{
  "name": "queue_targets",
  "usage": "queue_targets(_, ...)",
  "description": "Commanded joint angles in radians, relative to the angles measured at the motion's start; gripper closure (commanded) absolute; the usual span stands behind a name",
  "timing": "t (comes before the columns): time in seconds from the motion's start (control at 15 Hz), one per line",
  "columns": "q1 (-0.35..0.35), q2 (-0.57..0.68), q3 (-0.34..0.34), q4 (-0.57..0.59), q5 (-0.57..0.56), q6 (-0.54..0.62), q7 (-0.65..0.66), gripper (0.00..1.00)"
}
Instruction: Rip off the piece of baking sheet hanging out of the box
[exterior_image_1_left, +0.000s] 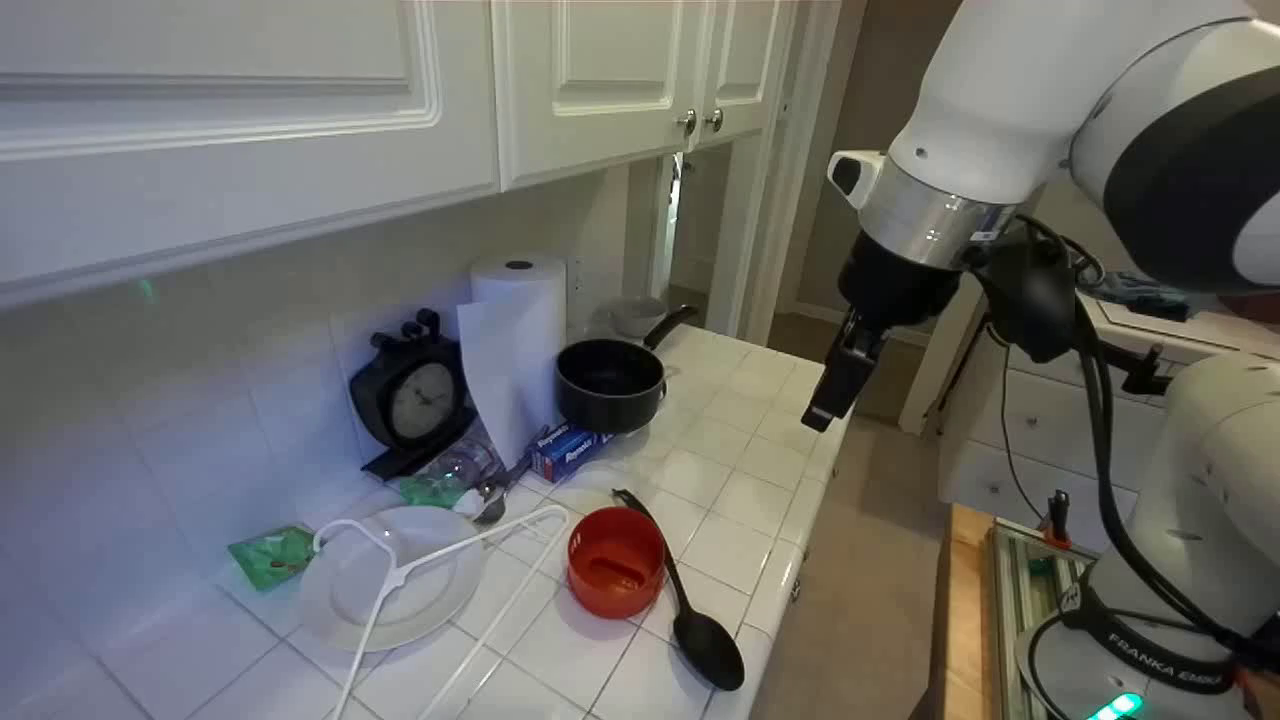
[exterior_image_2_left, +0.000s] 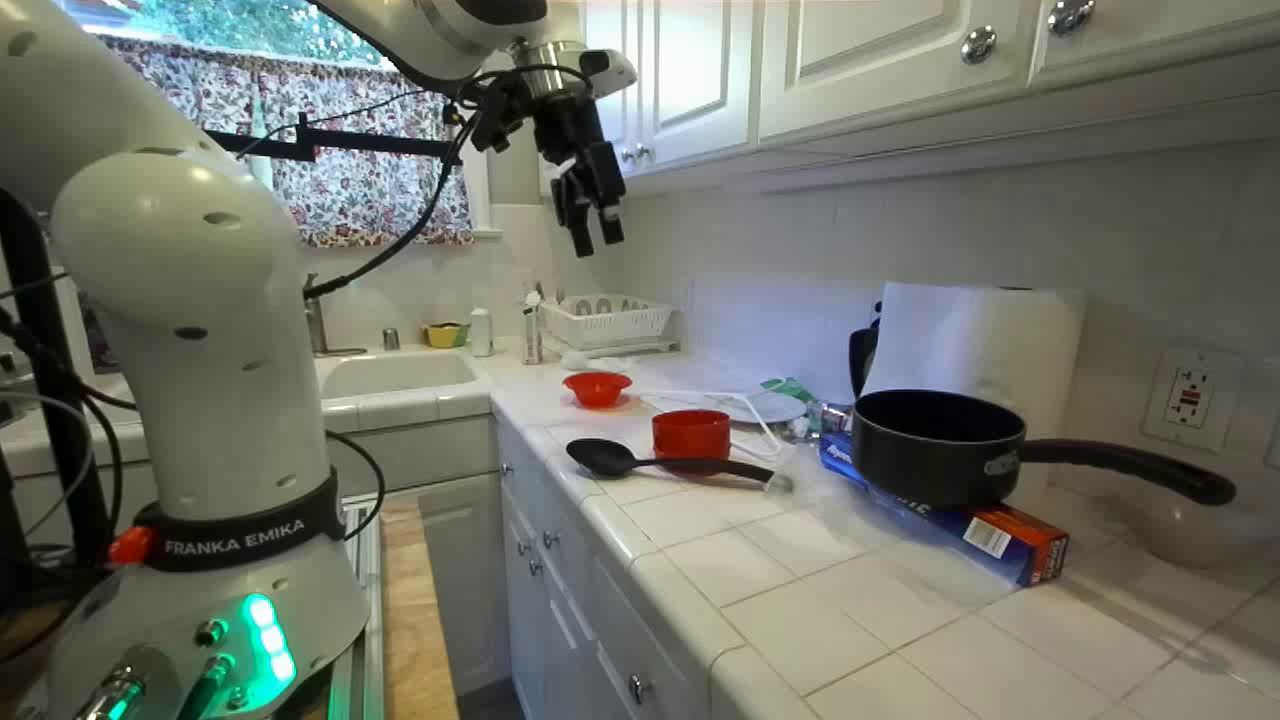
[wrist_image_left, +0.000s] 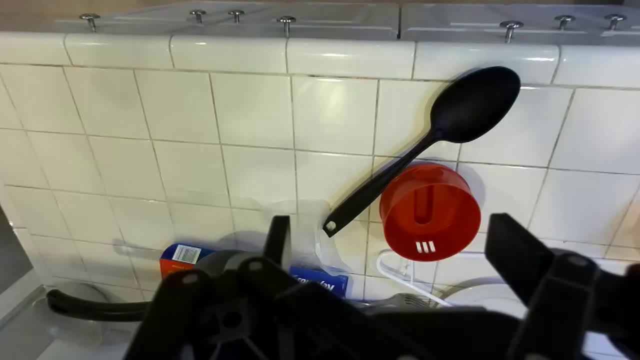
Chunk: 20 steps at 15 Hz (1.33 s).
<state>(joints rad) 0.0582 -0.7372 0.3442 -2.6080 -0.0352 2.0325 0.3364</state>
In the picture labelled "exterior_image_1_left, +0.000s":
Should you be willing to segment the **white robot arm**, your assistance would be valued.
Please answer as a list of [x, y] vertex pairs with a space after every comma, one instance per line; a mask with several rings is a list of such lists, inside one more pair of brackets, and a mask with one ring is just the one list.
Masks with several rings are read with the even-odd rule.
[[[1145, 277], [1260, 291], [1280, 277], [1276, 121], [1280, 36], [1248, 0], [963, 0], [896, 142], [829, 161], [861, 237], [802, 426], [845, 419], [878, 337], [981, 282], [1003, 341], [1078, 360], [1091, 453], [1108, 458], [1125, 352], [1078, 307], [1065, 239], [1018, 203], [1069, 174]], [[1016, 639], [1050, 720], [1276, 720], [1276, 427], [1269, 360], [1207, 356], [1165, 384], [1139, 500], [1099, 511], [1108, 547]]]

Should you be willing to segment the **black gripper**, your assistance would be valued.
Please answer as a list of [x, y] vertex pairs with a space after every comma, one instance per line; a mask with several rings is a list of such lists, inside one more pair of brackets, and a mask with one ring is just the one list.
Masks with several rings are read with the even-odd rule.
[[838, 271], [838, 295], [849, 299], [849, 312], [822, 356], [802, 426], [822, 431], [830, 419], [845, 419], [876, 371], [885, 332], [940, 316], [955, 287], [955, 271], [913, 266], [861, 232]]

